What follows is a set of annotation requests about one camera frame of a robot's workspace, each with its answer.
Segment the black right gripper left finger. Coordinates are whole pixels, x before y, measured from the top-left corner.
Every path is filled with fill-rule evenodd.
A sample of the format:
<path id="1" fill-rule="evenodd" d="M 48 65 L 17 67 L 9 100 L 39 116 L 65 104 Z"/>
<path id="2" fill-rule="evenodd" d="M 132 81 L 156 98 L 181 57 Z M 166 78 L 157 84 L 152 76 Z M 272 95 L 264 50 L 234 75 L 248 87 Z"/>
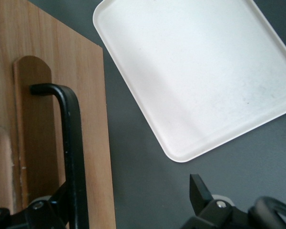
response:
<path id="1" fill-rule="evenodd" d="M 33 201 L 24 210 L 11 214 L 0 208 L 0 229 L 65 229 L 70 223 L 67 184 L 63 183 L 48 199 Z"/>

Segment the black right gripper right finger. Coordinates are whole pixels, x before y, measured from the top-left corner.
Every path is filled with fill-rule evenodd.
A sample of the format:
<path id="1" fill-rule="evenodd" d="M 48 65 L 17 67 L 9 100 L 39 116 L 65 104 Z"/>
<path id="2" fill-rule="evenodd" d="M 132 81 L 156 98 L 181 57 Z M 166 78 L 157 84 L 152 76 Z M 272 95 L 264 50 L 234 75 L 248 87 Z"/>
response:
<path id="1" fill-rule="evenodd" d="M 189 197 L 195 215 L 183 229 L 248 229 L 247 214 L 226 197 L 213 196 L 198 174 L 190 175 Z"/>

